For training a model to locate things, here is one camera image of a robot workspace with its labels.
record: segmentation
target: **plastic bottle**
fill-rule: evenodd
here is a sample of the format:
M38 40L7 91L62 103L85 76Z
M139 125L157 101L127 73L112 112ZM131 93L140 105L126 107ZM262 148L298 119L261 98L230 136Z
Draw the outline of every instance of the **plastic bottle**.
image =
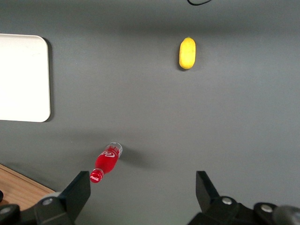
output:
M122 146L117 142L111 142L98 156L95 162L95 169L90 174L90 181L98 183L104 174L113 170L123 151Z

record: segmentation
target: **bottle cap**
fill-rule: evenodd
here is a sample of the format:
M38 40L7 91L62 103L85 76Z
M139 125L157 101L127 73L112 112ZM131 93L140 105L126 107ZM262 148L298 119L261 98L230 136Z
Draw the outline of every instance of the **bottle cap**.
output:
M98 183L102 180L103 175L104 173L101 169L94 169L90 173L90 181L92 181L93 183Z

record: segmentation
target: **bottle label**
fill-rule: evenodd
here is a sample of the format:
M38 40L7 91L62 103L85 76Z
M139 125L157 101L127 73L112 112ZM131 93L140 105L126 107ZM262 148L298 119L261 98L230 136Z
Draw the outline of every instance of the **bottle label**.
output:
M115 157L115 154L111 151L104 151L100 155L105 155L106 157Z

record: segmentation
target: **coca-cola logo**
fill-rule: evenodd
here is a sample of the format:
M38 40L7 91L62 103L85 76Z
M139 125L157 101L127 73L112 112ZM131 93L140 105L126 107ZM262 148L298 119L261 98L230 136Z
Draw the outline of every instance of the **coca-cola logo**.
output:
M104 151L100 155L105 155L106 157L115 157L115 154L111 151Z
M91 178L95 181L99 181L99 178L98 177L94 177L94 176L91 176Z

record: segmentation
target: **black cable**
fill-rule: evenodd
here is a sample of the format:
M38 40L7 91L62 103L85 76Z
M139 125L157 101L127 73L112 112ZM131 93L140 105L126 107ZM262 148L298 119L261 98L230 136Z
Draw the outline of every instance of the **black cable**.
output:
M190 0L187 0L187 2L189 3L189 4L191 4L192 6L200 6L200 5L203 5L203 4L205 4L205 3L207 3L207 2L210 2L211 0L208 0L208 1L205 1L205 2L202 2L202 3L198 3L198 4L195 4L195 3L192 3Z

